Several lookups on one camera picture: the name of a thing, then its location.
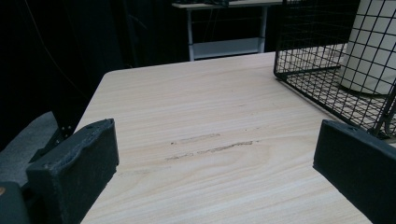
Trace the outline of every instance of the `wire basket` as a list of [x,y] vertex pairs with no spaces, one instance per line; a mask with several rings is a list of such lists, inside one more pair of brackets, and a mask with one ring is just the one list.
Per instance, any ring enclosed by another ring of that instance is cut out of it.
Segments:
[[344,122],[394,138],[396,1],[284,0],[274,74]]

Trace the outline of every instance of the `desk in background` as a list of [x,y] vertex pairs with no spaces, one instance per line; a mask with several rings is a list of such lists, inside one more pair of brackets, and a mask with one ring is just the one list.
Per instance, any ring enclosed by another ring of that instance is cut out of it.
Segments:
[[313,169],[332,117],[274,57],[106,74],[78,127],[114,118],[120,165],[83,223],[370,223]]
[[230,2],[229,7],[261,7],[262,21],[260,27],[260,36],[245,39],[225,40],[216,42],[194,43],[192,38],[192,20],[191,13],[194,10],[224,8],[206,4],[172,4],[174,7],[187,9],[187,24],[189,35],[189,54],[190,61],[195,59],[213,58],[226,55],[263,53],[265,44],[265,29],[267,23],[268,7],[280,5],[282,0],[245,0]]

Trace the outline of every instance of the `metal leg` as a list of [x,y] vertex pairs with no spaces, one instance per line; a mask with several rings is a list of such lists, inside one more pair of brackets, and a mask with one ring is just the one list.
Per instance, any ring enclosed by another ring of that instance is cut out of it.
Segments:
[[262,28],[260,30],[260,36],[259,36],[259,48],[258,48],[259,53],[264,53],[265,28],[267,25],[267,12],[268,12],[268,7],[262,7]]
[[194,43],[192,42],[191,10],[187,10],[187,29],[189,33],[189,54],[190,62],[194,61]]

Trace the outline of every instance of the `wooden table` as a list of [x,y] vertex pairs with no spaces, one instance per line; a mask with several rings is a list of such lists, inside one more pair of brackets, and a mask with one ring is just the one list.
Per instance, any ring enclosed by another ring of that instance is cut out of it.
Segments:
[[114,118],[120,165],[84,223],[370,223],[312,168],[333,117],[274,56],[106,74],[78,128]]
[[187,31],[189,36],[190,61],[195,59],[213,58],[226,55],[237,55],[247,53],[263,53],[265,45],[265,29],[267,23],[268,7],[281,5],[282,0],[241,0],[230,2],[229,7],[261,7],[262,17],[260,35],[258,37],[222,40],[204,43],[194,43],[192,38],[191,13],[194,10],[224,8],[208,4],[172,4],[174,7],[187,10]]

